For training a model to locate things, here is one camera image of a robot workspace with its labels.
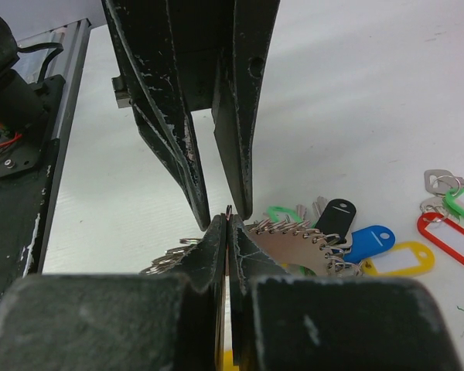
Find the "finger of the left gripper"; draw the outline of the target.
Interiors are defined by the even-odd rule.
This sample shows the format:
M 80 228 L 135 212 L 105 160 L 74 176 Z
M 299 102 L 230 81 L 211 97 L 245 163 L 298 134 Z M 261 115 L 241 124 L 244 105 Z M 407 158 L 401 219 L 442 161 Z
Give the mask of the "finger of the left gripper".
M 192 113 L 213 112 L 224 168 L 236 159 L 223 112 L 232 1 L 105 1 L 104 14 L 138 132 L 178 183 L 201 230 L 211 223 Z
M 213 89 L 214 137 L 237 213 L 253 213 L 252 147 L 279 1 L 225 1 Z

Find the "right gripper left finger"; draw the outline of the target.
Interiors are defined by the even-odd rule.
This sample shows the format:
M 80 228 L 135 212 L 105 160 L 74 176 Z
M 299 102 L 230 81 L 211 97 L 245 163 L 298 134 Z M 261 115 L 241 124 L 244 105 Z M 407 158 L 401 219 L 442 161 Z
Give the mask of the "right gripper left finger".
M 220 370 L 227 221 L 161 274 L 29 275 L 0 301 L 0 370 Z

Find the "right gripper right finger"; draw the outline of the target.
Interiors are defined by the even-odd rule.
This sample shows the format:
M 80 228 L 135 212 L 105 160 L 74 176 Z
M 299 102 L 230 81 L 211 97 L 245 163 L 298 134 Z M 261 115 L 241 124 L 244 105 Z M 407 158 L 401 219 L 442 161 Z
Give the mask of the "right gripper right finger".
M 461 370 L 424 285 L 407 278 L 299 277 L 227 224 L 234 364 L 242 370 Z

